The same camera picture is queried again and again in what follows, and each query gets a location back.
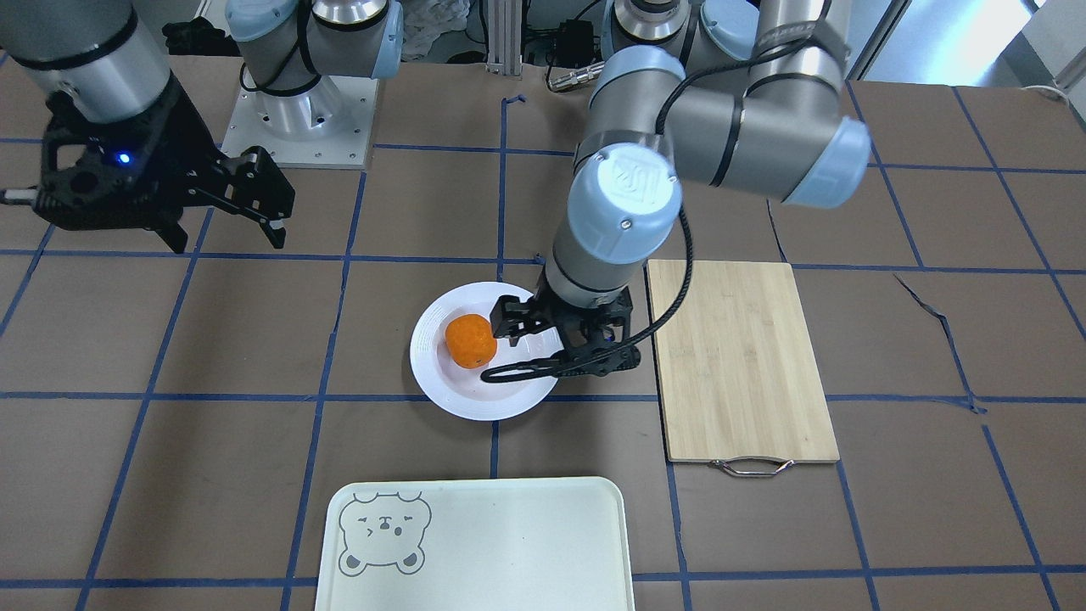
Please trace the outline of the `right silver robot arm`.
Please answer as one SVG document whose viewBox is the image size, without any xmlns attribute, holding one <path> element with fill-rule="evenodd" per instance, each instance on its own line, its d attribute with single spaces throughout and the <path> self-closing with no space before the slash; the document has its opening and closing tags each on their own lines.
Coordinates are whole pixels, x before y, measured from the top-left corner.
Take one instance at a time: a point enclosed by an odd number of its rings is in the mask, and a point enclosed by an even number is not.
<svg viewBox="0 0 1086 611">
<path fill-rule="evenodd" d="M 142 229 L 182 254 L 190 206 L 255 222 L 286 243 L 294 186 L 272 151 L 220 150 L 168 55 L 241 58 L 239 85 L 279 138 L 345 123 L 333 78 L 397 74 L 397 1 L 229 1 L 227 30 L 197 17 L 152 31 L 131 1 L 4 1 L 3 49 L 45 92 L 37 184 L 3 190 L 63 231 Z"/>
</svg>

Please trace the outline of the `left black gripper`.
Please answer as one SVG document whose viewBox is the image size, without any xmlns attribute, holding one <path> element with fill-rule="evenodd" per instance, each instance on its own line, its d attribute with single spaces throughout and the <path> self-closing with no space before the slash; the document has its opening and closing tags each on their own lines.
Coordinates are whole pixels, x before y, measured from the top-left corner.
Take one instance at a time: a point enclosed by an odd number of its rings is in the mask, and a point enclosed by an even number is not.
<svg viewBox="0 0 1086 611">
<path fill-rule="evenodd" d="M 633 303 L 629 289 L 604 305 L 577 308 L 543 283 L 535 295 L 520 300 L 504 294 L 491 310 L 494 338 L 506 338 L 512 347 L 521 338 L 555 330 L 561 348 L 548 357 L 490 367 L 480 374 L 484 383 L 516 383 L 539 378 L 604 378 L 639 367 L 641 355 L 628 345 Z"/>
</svg>

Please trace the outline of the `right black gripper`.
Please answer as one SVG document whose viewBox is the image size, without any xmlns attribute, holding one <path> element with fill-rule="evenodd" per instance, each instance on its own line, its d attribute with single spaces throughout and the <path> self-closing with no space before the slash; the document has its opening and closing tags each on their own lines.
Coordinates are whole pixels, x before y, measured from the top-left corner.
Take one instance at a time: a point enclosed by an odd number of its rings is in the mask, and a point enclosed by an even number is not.
<svg viewBox="0 0 1086 611">
<path fill-rule="evenodd" d="M 43 220 L 65 231 L 144 229 L 182 255 L 182 211 L 213 205 L 257 222 L 272 249 L 285 249 L 294 186 L 263 147 L 222 154 L 175 75 L 150 107 L 125 120 L 87 120 L 66 92 L 52 92 L 47 107 L 31 201 Z"/>
</svg>

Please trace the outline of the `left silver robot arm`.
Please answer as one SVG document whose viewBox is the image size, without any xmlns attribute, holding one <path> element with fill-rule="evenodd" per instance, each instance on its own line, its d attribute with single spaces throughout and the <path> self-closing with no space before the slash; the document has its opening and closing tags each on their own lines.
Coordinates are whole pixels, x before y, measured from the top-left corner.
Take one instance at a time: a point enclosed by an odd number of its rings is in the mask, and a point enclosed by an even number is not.
<svg viewBox="0 0 1086 611">
<path fill-rule="evenodd" d="M 866 174 L 871 135 L 842 115 L 849 1 L 613 1 L 613 52 L 590 97 L 574 178 L 535 293 L 501 295 L 494 338 L 555 330 L 553 356 L 489 368 L 489 384 L 632 370 L 629 282 L 679 222 L 683 182 L 835 208 Z"/>
</svg>

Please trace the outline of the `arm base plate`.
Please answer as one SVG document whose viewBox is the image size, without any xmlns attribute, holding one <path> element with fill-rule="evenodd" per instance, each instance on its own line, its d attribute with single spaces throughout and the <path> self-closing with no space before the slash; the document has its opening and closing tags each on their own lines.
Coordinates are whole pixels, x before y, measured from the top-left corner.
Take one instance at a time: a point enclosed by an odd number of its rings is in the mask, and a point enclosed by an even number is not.
<svg viewBox="0 0 1086 611">
<path fill-rule="evenodd" d="M 282 169 L 364 170 L 381 82 L 325 76 L 310 92 L 240 92 L 220 150 L 262 147 Z"/>
</svg>

